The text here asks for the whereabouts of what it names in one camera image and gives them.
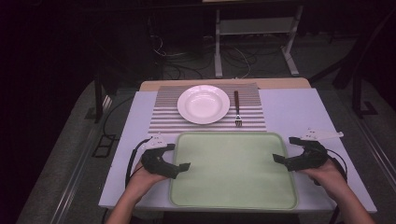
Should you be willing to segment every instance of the white table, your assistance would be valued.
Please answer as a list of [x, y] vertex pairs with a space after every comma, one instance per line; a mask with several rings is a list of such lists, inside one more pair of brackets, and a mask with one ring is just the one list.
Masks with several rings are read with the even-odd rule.
[[[285, 141], [289, 157], [300, 155], [301, 147], [289, 144], [289, 137], [301, 136], [309, 128], [341, 132], [335, 130], [329, 115], [315, 89], [282, 89], [259, 90], [262, 108], [268, 132], [278, 133]], [[124, 191], [124, 177], [132, 150], [148, 137], [150, 114], [154, 107], [156, 91], [139, 91], [134, 97], [130, 114], [120, 138], [112, 166], [108, 173], [104, 191], [99, 205], [107, 208], [115, 206]], [[168, 143], [175, 143], [177, 136], [166, 137]], [[375, 205], [361, 182], [353, 163], [339, 138], [322, 140], [320, 143], [328, 149], [336, 151], [346, 161], [348, 168], [348, 184], [355, 191], [362, 204], [369, 212], [376, 212]], [[143, 150], [138, 150], [136, 159]], [[172, 152], [163, 155], [166, 161], [172, 161]], [[327, 196], [322, 187], [314, 185], [306, 175], [292, 173], [298, 193], [299, 204], [291, 212], [330, 211], [335, 203]], [[136, 206], [140, 209], [161, 211], [189, 211], [191, 208], [180, 208], [169, 201], [170, 180], [155, 185]], [[192, 209], [193, 211], [219, 211], [214, 209]]]

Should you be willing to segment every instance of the wooden table edge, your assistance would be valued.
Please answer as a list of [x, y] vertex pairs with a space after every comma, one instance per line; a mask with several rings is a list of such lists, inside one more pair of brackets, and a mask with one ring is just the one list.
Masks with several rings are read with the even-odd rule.
[[158, 91], [161, 86], [190, 86], [213, 84], [257, 83], [259, 89], [310, 89], [311, 85], [304, 77], [282, 78], [244, 78], [244, 79], [194, 79], [194, 80], [156, 80], [145, 81], [140, 91]]

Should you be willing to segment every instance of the floor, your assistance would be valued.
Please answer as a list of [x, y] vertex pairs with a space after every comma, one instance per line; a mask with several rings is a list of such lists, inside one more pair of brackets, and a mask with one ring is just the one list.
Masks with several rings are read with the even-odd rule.
[[[221, 53], [224, 78], [290, 77], [280, 53], [285, 40], [283, 35], [223, 38]], [[298, 36], [291, 55], [300, 76], [310, 78], [344, 57], [353, 44], [353, 39], [336, 40], [329, 44], [326, 34]], [[177, 47], [156, 49], [168, 55], [163, 57], [163, 79], [214, 78], [213, 48], [213, 38], [206, 36], [203, 50], [198, 53], [185, 52]], [[336, 75], [337, 71], [334, 71], [313, 83], [312, 87], [318, 90], [336, 129], [345, 134], [342, 141], [377, 206], [378, 212], [372, 214], [373, 218], [377, 223], [395, 223], [395, 188], [384, 172], [385, 167], [373, 152], [378, 143], [389, 160], [395, 161], [395, 132], [392, 131], [396, 128], [395, 111], [378, 96], [370, 83], [364, 81], [363, 99], [374, 105], [378, 115], [358, 119], [350, 109], [351, 86], [343, 90], [335, 89], [332, 81]], [[86, 117], [90, 108], [94, 107], [94, 88], [92, 84], [87, 86], [52, 150], [19, 223], [47, 223], [51, 220], [56, 223], [99, 223], [106, 219], [110, 211], [97, 204], [117, 142], [107, 158], [95, 158], [91, 153], [104, 130], [120, 136], [135, 91], [137, 89], [128, 84], [122, 85], [117, 94], [107, 98], [111, 104], [105, 106], [106, 119], [95, 124]], [[99, 153], [106, 153], [106, 150], [100, 148]], [[303, 224], [326, 223], [331, 214], [300, 214], [299, 219]], [[142, 218], [163, 217], [161, 212], [141, 211], [135, 215]]]

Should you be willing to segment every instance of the striped placemat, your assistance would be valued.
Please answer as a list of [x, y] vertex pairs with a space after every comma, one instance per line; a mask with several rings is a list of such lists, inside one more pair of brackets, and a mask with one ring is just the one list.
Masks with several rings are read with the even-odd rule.
[[[252, 84], [212, 85], [222, 89], [230, 98], [230, 110], [220, 120], [210, 124], [191, 123], [178, 113], [178, 97], [192, 86], [160, 87], [155, 101], [148, 133], [179, 134], [184, 132], [266, 132], [259, 89]], [[239, 112], [242, 127], [235, 126], [233, 92], [239, 91]]]

